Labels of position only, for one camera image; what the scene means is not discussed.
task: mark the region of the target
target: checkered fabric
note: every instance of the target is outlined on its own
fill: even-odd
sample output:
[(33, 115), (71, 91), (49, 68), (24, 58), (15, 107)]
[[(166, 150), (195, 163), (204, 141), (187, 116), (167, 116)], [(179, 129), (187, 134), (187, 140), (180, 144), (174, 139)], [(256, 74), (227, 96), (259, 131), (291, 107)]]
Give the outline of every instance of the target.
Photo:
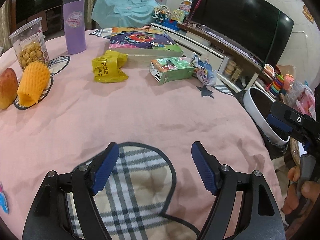
[[(42, 94), (39, 98), (39, 101), (38, 103), (40, 103), (46, 96), (47, 94), (49, 93), (51, 87), (52, 87), (52, 84), (53, 84), (53, 77), (55, 74), (59, 73), (61, 70), (63, 70), (70, 62), (70, 57), (69, 56), (60, 56), (60, 57), (57, 57), (57, 58), (54, 58), (52, 60), (50, 60), (49, 64), (48, 64), (48, 68), (50, 70), (50, 80), (48, 82), (48, 85), (47, 87), (42, 91)], [(28, 107), (24, 107), (24, 106), (21, 106), (19, 104), (19, 97), (17, 97), (15, 99), (15, 101), (13, 102), (14, 106), (16, 108), (18, 108), (19, 110), (26, 110), (28, 108), (30, 108), (31, 106), (28, 106)]]
[[(112, 239), (195, 240), (190, 228), (160, 216), (171, 187), (171, 169), (158, 152), (147, 146), (120, 145), (119, 159), (104, 190), (94, 196)], [(74, 233), (83, 238), (72, 193), (67, 199)]]
[(48, 68), (50, 69), (51, 76), (59, 73), (62, 69), (64, 69), (70, 62), (69, 56), (60, 56), (50, 60)]
[(217, 82), (215, 85), (212, 86), (213, 88), (215, 88), (216, 90), (222, 92), (222, 93), (225, 93), (227, 95), (230, 95), (230, 96), (234, 96), (232, 94), (232, 92), (225, 86), (224, 83), (222, 83), (222, 81), (220, 79), (217, 78)]
[(102, 37), (106, 39), (110, 39), (112, 34), (112, 28), (99, 29), (90, 33), (89, 35), (96, 35), (97, 37)]

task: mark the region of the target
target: bottle sticker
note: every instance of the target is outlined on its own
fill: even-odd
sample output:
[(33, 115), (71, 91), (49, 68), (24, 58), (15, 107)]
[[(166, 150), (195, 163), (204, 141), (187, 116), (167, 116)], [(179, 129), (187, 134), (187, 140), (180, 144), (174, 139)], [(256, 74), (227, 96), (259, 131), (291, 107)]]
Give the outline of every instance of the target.
[(83, 18), (82, 12), (74, 11), (74, 12), (70, 13), (68, 19), (66, 20), (66, 24), (70, 28), (77, 28), (77, 27), (81, 26), (82, 18)]

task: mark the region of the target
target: plastic toy bag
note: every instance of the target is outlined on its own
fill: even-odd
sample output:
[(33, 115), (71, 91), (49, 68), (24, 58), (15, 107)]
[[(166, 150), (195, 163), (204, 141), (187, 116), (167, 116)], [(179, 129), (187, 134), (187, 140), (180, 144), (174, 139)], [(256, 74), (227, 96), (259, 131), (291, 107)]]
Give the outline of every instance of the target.
[(290, 90), (285, 95), (288, 106), (296, 109), (302, 114), (307, 114), (316, 119), (315, 96), (312, 90), (304, 84), (294, 80)]
[(208, 61), (203, 62), (198, 55), (194, 53), (190, 63), (195, 67), (195, 74), (203, 85), (213, 86), (216, 84), (217, 71), (212, 70)]
[(121, 82), (129, 77), (121, 67), (127, 62), (128, 55), (117, 51), (107, 50), (104, 55), (92, 60), (95, 82)]

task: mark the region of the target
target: pink toy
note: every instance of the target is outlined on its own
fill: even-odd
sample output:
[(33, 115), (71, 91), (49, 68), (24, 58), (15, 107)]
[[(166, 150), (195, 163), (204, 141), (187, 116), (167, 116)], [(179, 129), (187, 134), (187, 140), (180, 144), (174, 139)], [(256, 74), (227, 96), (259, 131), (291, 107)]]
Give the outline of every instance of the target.
[(284, 77), (284, 84), (283, 84), (283, 89), (288, 91), (290, 89), (290, 86), (292, 84), (292, 82), (294, 81), (294, 77), (292, 75), (287, 74)]

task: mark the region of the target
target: toy ferris wheel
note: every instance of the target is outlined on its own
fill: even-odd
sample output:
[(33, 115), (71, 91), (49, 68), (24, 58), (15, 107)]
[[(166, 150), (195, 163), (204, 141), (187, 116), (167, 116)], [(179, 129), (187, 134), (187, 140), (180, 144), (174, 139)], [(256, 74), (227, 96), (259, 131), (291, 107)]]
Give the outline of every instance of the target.
[(169, 18), (171, 11), (168, 6), (159, 5), (155, 8), (153, 18), (156, 18), (156, 22), (163, 22), (165, 19)]

